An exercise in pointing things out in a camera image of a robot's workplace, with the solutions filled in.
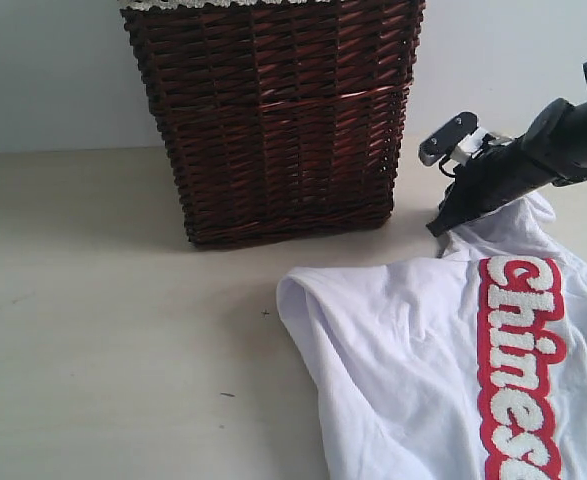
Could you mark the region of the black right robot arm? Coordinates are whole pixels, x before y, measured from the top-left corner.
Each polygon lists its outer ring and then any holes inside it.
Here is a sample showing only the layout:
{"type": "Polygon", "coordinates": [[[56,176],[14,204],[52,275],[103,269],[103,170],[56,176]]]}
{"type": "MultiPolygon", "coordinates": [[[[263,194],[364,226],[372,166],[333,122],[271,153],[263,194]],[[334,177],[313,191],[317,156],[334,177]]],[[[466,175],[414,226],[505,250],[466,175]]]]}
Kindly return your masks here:
{"type": "Polygon", "coordinates": [[[443,172],[453,183],[427,224],[438,237],[548,184],[586,181],[587,102],[554,100],[514,139],[481,128],[475,114],[462,112],[423,141],[418,153],[426,166],[457,162],[443,172]]]}

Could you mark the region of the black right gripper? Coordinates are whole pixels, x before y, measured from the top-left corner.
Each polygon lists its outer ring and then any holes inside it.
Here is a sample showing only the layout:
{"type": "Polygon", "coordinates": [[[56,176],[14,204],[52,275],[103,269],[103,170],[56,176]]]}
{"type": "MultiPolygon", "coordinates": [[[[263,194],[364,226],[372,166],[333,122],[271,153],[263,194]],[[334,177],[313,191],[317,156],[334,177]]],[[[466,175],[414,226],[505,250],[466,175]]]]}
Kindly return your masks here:
{"type": "Polygon", "coordinates": [[[522,141],[494,146],[455,168],[455,180],[426,228],[440,236],[552,183],[556,175],[528,155],[522,141]]]}

